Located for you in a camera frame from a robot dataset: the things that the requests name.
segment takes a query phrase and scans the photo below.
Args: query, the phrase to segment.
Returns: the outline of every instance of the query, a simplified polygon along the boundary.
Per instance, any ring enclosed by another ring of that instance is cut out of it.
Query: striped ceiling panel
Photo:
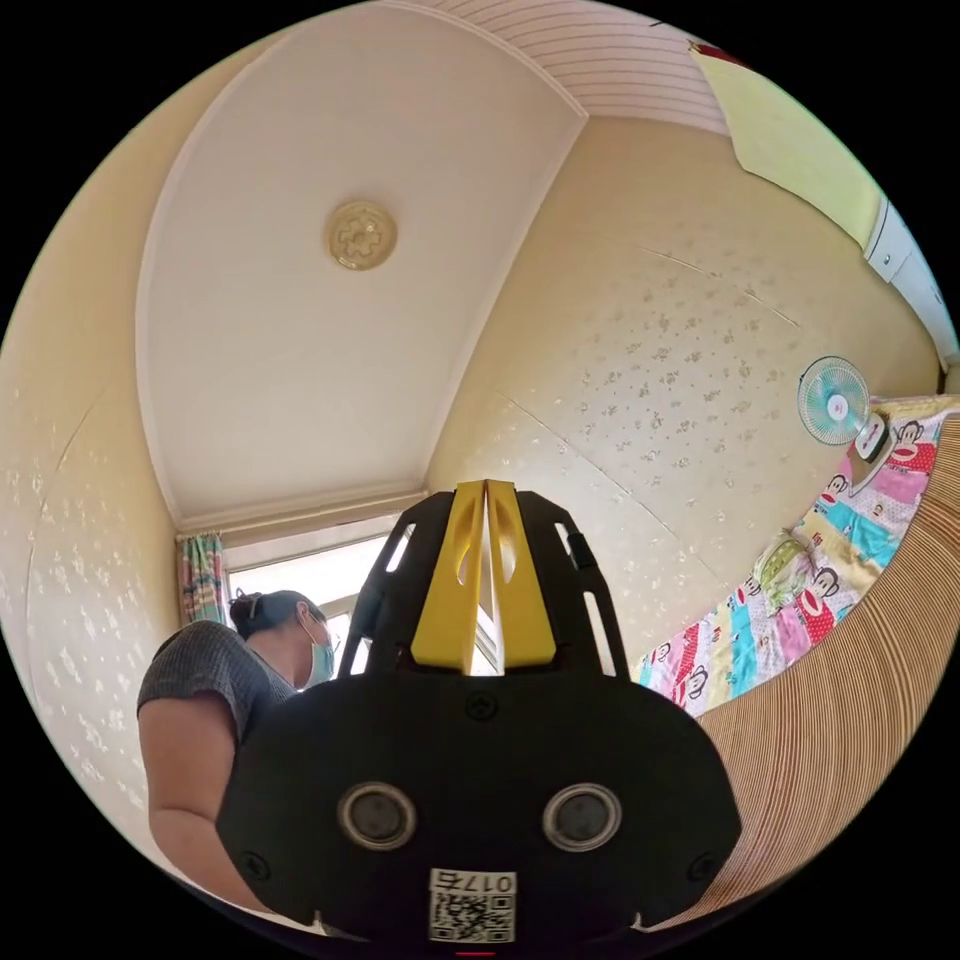
[[[727,134],[720,105],[666,23],[590,0],[385,0],[460,21],[535,64],[590,116],[668,120]]]

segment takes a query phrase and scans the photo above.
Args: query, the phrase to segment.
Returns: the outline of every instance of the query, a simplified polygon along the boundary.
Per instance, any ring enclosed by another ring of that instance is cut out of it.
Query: black device
[[[468,675],[484,516],[503,634],[495,677]],[[361,642],[367,665],[353,675]],[[250,889],[292,920],[504,956],[676,916],[703,896],[741,825],[709,736],[631,681],[609,591],[570,515],[480,481],[400,517],[337,678],[242,744],[217,830]]]

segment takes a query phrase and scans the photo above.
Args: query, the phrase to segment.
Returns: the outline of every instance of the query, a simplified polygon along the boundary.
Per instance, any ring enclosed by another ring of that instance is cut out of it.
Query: window
[[[227,571],[230,596],[237,590],[244,593],[272,593],[274,590],[296,590],[309,597],[327,615],[327,626],[334,648],[334,668],[340,669],[350,618],[371,567],[380,555],[387,537],[373,537],[358,543],[311,553],[276,563]],[[391,565],[402,556],[407,538],[400,541]],[[496,676],[497,645],[493,624],[486,613],[478,611],[477,643],[470,673],[473,676]],[[353,660],[352,673],[362,673],[367,663],[368,646],[360,645]]]

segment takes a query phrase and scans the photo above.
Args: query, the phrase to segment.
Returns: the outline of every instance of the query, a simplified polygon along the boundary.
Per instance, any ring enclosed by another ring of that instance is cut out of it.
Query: yellow wall
[[[137,275],[177,151],[268,42],[203,74],[107,157],[50,235],[0,353],[4,636],[68,768],[151,856],[136,696],[179,614],[137,398]]]
[[[592,119],[528,234],[434,454],[431,489],[514,480],[593,544],[636,658],[792,525],[842,451],[796,413],[838,353],[934,392],[932,341],[857,244],[745,173],[729,139]]]

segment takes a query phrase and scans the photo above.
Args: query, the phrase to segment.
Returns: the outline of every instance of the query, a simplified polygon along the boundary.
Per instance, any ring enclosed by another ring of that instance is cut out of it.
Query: face mask
[[[310,670],[310,676],[304,685],[304,690],[315,687],[318,683],[324,683],[333,677],[333,646],[330,643],[315,643],[311,647],[313,651],[313,667]]]

